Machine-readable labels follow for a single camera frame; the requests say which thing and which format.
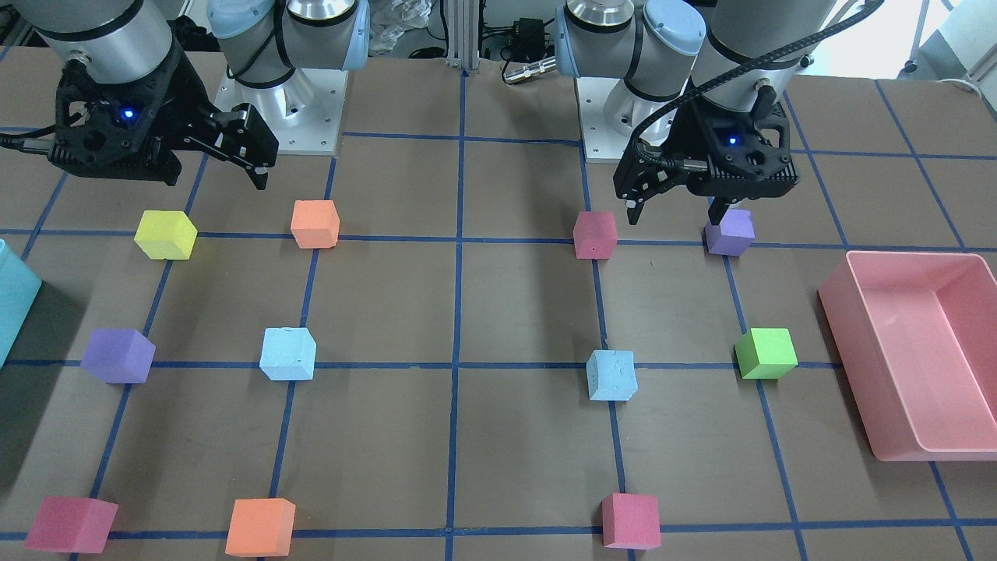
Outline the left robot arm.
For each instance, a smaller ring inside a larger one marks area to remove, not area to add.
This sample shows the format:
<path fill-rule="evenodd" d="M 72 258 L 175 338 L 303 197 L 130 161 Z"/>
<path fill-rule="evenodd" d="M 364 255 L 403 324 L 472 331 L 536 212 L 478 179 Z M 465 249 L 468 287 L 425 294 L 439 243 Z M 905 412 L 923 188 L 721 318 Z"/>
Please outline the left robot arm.
<path fill-rule="evenodd" d="M 800 181 L 782 103 L 807 50 L 776 55 L 724 84 L 709 81 L 819 32 L 832 1 L 566 1 L 555 14 L 561 74 L 609 78 L 603 113 L 626 147 L 614 192 L 636 224 L 652 196 L 708 196 L 719 224 L 741 201 L 786 196 Z"/>

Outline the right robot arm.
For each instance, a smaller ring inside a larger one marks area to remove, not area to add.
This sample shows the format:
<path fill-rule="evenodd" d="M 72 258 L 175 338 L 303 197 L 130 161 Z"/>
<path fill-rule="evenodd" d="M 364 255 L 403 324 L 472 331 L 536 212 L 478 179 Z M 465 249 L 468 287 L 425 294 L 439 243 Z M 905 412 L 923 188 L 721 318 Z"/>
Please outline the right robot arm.
<path fill-rule="evenodd" d="M 54 124 L 3 148 L 83 178 L 174 185 L 178 150 L 198 150 L 264 189 L 275 130 L 314 103 L 304 70 L 358 70 L 369 52 L 367 1 L 210 1 L 209 27 L 153 1 L 13 6 L 65 64 Z"/>

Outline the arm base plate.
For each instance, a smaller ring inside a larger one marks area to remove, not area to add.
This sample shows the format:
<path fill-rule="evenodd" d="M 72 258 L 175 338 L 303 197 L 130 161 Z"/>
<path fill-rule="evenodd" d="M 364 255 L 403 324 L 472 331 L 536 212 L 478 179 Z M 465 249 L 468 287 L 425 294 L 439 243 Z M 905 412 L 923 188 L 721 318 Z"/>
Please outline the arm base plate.
<path fill-rule="evenodd" d="M 274 132 L 279 155 L 334 156 L 340 138 L 348 71 L 297 69 L 284 84 L 254 89 L 223 78 L 214 103 L 250 103 Z"/>
<path fill-rule="evenodd" d="M 632 131 L 646 117 L 646 101 L 634 95 L 623 79 L 576 79 L 578 117 L 589 162 L 617 163 Z"/>

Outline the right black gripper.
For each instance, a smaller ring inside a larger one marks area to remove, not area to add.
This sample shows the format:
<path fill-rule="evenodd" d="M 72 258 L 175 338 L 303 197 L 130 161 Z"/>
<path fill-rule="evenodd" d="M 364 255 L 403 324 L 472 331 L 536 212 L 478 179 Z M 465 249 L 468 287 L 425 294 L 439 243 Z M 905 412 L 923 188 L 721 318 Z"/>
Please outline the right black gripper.
<path fill-rule="evenodd" d="M 186 146 L 236 164 L 260 191 L 279 150 L 256 107 L 207 114 L 206 89 L 188 59 L 167 59 L 128 84 L 99 84 L 83 63 L 65 64 L 47 152 L 54 166 L 77 177 L 172 187 L 182 170 L 174 152 Z"/>

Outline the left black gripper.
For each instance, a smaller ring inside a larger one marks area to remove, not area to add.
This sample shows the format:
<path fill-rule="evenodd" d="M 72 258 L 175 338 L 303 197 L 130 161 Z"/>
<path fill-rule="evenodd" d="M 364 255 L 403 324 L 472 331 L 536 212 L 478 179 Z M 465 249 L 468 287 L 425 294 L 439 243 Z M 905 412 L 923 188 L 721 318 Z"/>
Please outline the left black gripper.
<path fill-rule="evenodd" d="M 720 226 L 735 199 L 779 198 L 800 181 L 790 151 L 791 131 L 780 102 L 765 118 L 729 111 L 706 100 L 677 110 L 671 125 L 671 150 L 706 162 L 691 173 L 645 142 L 627 146 L 613 174 L 614 192 L 626 206 L 628 224 L 638 224 L 653 196 L 685 184 L 691 194 L 712 196 L 707 210 L 711 226 Z"/>

